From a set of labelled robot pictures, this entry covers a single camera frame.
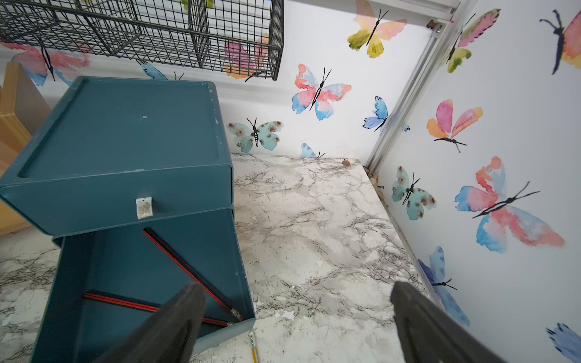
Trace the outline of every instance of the butterfly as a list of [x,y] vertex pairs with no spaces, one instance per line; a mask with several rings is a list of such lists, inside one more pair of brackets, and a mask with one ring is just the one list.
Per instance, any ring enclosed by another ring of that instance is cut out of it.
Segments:
[[514,197],[506,198],[506,175],[500,158],[494,156],[490,165],[476,172],[476,181],[485,191],[473,186],[463,186],[454,201],[458,203],[457,210],[481,211],[473,218],[484,216],[476,232],[476,242],[480,245],[486,246],[491,251],[504,253],[507,245],[506,227],[510,229],[512,235],[528,246],[562,247],[565,244],[563,238],[545,222],[509,205],[539,192],[519,196],[529,185],[527,182]]
[[567,30],[563,28],[559,12],[557,10],[553,10],[553,12],[557,16],[559,27],[556,27],[547,19],[539,20],[549,23],[554,29],[553,33],[559,36],[559,42],[557,43],[557,61],[555,62],[555,68],[553,68],[553,74],[559,69],[561,59],[581,69],[581,11],[577,13],[571,24],[567,27]]
[[[89,54],[69,51],[48,51],[41,48],[39,51],[31,45],[0,43],[9,49],[22,49],[20,53],[12,57],[13,62],[22,64],[30,79],[37,86],[43,86],[48,73],[52,74],[55,80],[55,73],[67,85],[71,85],[78,73],[75,67],[87,67],[90,64]],[[88,48],[86,45],[80,46],[81,49]]]
[[[137,61],[137,63],[139,63],[141,68],[143,68],[145,74],[147,74],[149,77],[151,77],[151,79],[153,79],[153,80],[167,80],[166,75],[163,74],[159,69],[154,67],[151,63],[145,62],[143,60],[138,60],[138,59],[136,59],[136,61]],[[182,73],[182,75],[178,78],[178,75],[174,72],[175,80],[176,81],[181,80],[181,77],[183,77],[184,74],[185,73]]]
[[375,116],[376,117],[367,117],[365,120],[363,120],[363,127],[370,129],[377,126],[377,128],[374,130],[377,131],[380,127],[383,126],[385,120],[388,119],[388,107],[385,106],[385,102],[379,96],[375,96]]
[[228,130],[236,135],[234,138],[236,146],[239,146],[243,153],[249,152],[254,143],[256,143],[256,147],[258,148],[258,142],[268,150],[273,150],[277,147],[277,142],[280,141],[280,139],[278,138],[278,135],[273,134],[273,132],[282,130],[282,127],[284,126],[282,122],[270,121],[258,127],[256,127],[256,119],[254,120],[254,124],[250,120],[248,120],[248,122],[250,122],[250,126],[252,126],[252,131],[243,124],[228,124]]
[[472,52],[464,47],[474,42],[484,33],[486,29],[494,25],[499,15],[500,9],[492,9],[491,11],[476,19],[466,30],[462,32],[462,34],[458,36],[456,43],[454,43],[454,46],[450,51],[450,56],[448,57],[448,73],[455,71],[456,68],[462,64],[462,60],[464,58],[468,59],[472,56]]
[[424,207],[432,209],[436,207],[436,200],[427,191],[415,188],[418,180],[415,180],[415,175],[412,174],[412,181],[410,185],[410,177],[408,177],[406,170],[403,167],[397,168],[397,180],[393,182],[392,200],[399,202],[401,198],[406,196],[401,205],[407,202],[407,216],[411,221],[424,217]]
[[430,281],[430,284],[433,286],[434,292],[444,305],[444,309],[450,314],[457,322],[462,325],[470,326],[470,320],[464,314],[454,297],[450,294],[450,292],[446,289],[447,287],[458,290],[455,287],[448,285],[452,279],[448,281],[444,281],[445,274],[444,274],[444,250],[438,246],[433,254],[429,256],[430,258],[430,267],[426,266],[424,262],[418,259],[419,265],[424,270],[426,277]]
[[458,144],[468,146],[465,143],[461,143],[456,141],[454,137],[461,133],[464,129],[468,126],[472,125],[476,121],[480,120],[484,112],[480,107],[476,107],[475,109],[469,109],[464,112],[458,120],[456,120],[456,124],[452,127],[452,112],[454,111],[454,102],[451,99],[447,99],[444,102],[440,103],[436,110],[436,118],[430,118],[428,121],[428,132],[430,135],[434,136],[438,140],[444,140],[447,142],[451,142],[456,145],[456,149],[460,152],[460,148]]
[[561,323],[557,323],[553,330],[547,329],[547,334],[562,355],[575,363],[581,363],[581,336]]
[[325,77],[325,69],[323,69],[323,81],[318,84],[313,73],[304,64],[299,64],[299,75],[296,76],[295,85],[300,89],[306,89],[293,96],[292,109],[297,114],[305,111],[309,105],[311,110],[315,106],[315,113],[319,120],[324,120],[333,115],[333,107],[329,101],[340,101],[345,97],[347,92],[351,91],[351,86],[348,84],[332,84],[323,87],[325,81],[329,77],[329,73]]
[[[268,44],[268,34],[263,34],[257,40],[258,43]],[[250,53],[238,42],[227,41],[225,46],[226,58],[229,62],[224,66],[224,71],[232,78],[249,80],[259,74],[263,74],[268,47],[252,45]]]
[[317,154],[315,154],[311,147],[305,143],[300,145],[300,151],[301,157],[322,157],[324,154],[326,154],[323,153],[323,155],[321,155],[321,152],[319,151],[319,155],[317,156]]
[[385,12],[381,15],[381,10],[379,10],[379,16],[376,21],[375,13],[371,9],[369,2],[367,0],[357,0],[357,16],[354,20],[359,24],[361,30],[347,38],[349,48],[358,51],[365,44],[368,46],[367,54],[369,58],[377,58],[380,56],[384,50],[381,39],[390,40],[401,33],[407,24],[406,19],[401,19],[398,21],[388,21],[380,25],[379,21],[387,13]]

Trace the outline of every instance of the marble pattern surface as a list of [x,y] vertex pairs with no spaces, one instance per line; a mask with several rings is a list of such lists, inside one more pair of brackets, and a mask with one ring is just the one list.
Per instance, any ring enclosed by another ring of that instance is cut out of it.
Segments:
[[[403,362],[389,296],[397,280],[423,287],[361,164],[232,160],[261,362]],[[58,254],[33,228],[0,238],[0,360],[28,360]],[[192,361],[252,362],[249,337]]]

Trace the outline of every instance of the butterfly antenna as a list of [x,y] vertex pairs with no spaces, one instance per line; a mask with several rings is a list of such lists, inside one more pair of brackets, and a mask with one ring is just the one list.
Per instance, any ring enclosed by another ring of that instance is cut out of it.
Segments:
[[563,28],[563,23],[561,23],[561,15],[559,15],[559,12],[556,9],[554,9],[553,12],[557,16],[557,21],[559,22],[559,28]]

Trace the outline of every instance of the open drawer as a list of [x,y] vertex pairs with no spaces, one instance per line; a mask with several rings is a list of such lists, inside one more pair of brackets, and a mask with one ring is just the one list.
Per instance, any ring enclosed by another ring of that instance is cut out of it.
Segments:
[[150,312],[83,299],[92,290],[162,305],[192,283],[142,230],[150,227],[246,318],[238,322],[206,294],[204,316],[234,323],[202,324],[194,353],[254,325],[252,298],[231,209],[144,221],[65,236],[31,362],[90,362],[139,327]]

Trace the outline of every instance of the wire basket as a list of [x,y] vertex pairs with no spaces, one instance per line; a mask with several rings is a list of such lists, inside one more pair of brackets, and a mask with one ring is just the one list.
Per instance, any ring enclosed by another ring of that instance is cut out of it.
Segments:
[[284,0],[0,0],[0,39],[276,80]]

